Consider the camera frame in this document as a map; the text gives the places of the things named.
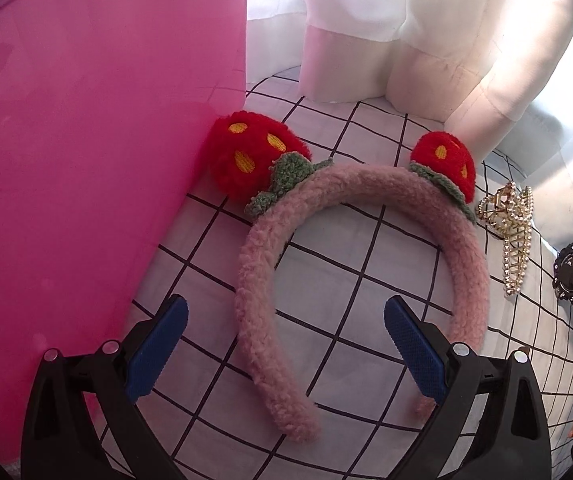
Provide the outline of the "pink strawberry fuzzy headband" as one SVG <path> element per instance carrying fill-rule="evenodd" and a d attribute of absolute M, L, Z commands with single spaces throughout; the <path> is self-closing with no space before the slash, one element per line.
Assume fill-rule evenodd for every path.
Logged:
<path fill-rule="evenodd" d="M 473 162 L 454 136 L 425 133 L 400 167 L 318 161 L 287 125 L 240 110 L 216 120 L 205 149 L 247 222 L 218 221 L 198 264 L 233 287 L 239 355 L 290 440 L 317 438 L 317 402 L 339 382 L 403 368 L 377 346 L 379 292 L 436 302 L 451 312 L 448 339 L 480 350 L 489 276 Z"/>

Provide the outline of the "gold pearl hair claw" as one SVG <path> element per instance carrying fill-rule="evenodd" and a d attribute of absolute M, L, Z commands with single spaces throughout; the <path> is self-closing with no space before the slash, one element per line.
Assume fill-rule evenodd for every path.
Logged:
<path fill-rule="evenodd" d="M 518 295 L 532 247 L 532 188 L 520 188 L 515 181 L 509 181 L 480 200 L 475 213 L 503 239 L 503 287 L 507 296 Z"/>

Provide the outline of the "pink plastic tub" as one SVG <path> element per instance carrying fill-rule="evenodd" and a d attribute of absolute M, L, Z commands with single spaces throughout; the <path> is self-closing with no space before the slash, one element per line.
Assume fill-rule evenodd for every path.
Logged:
<path fill-rule="evenodd" d="M 0 0 L 0 460 L 42 354 L 116 336 L 215 118 L 246 0 Z"/>

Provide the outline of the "white curtain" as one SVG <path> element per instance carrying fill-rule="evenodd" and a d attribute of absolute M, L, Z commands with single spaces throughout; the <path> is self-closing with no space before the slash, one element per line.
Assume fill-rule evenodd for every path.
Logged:
<path fill-rule="evenodd" d="M 475 160 L 502 151 L 550 244 L 573 242 L 573 0 L 247 0 L 246 78 L 298 67 L 316 102 L 387 99 Z"/>

